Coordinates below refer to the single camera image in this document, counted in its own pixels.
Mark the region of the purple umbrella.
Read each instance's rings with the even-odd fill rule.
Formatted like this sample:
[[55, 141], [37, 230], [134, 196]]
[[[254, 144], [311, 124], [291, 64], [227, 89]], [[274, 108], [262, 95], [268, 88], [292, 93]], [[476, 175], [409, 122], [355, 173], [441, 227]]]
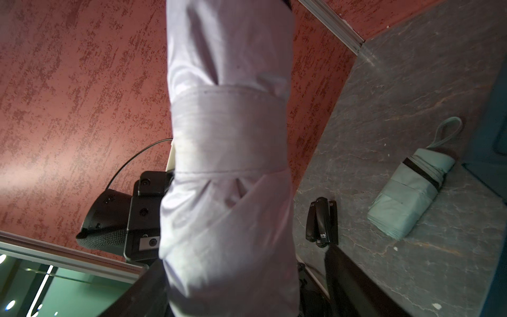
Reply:
[[174, 179], [159, 257], [176, 316], [297, 316], [288, 1], [168, 1]]

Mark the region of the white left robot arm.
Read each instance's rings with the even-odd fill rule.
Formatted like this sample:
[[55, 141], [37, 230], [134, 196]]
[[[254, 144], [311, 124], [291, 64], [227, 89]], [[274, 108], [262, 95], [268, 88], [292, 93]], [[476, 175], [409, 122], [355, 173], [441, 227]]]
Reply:
[[145, 171], [133, 186], [133, 194], [112, 189], [112, 184], [135, 158], [148, 149], [172, 141], [162, 139], [129, 158], [113, 175], [92, 204], [76, 236], [79, 246], [123, 256], [132, 264], [151, 265], [158, 259], [161, 242], [160, 206], [174, 169]]

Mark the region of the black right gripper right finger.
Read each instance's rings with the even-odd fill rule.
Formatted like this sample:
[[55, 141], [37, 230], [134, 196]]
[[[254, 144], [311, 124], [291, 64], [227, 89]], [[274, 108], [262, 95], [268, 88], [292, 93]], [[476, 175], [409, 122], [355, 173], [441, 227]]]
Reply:
[[324, 263], [334, 316], [409, 316], [338, 246], [327, 249]]

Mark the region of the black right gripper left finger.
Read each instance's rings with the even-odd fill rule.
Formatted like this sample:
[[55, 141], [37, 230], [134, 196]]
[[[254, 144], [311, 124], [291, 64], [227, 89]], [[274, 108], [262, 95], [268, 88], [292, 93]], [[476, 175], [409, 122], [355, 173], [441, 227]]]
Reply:
[[168, 287], [163, 263], [157, 260], [99, 317], [170, 316]]

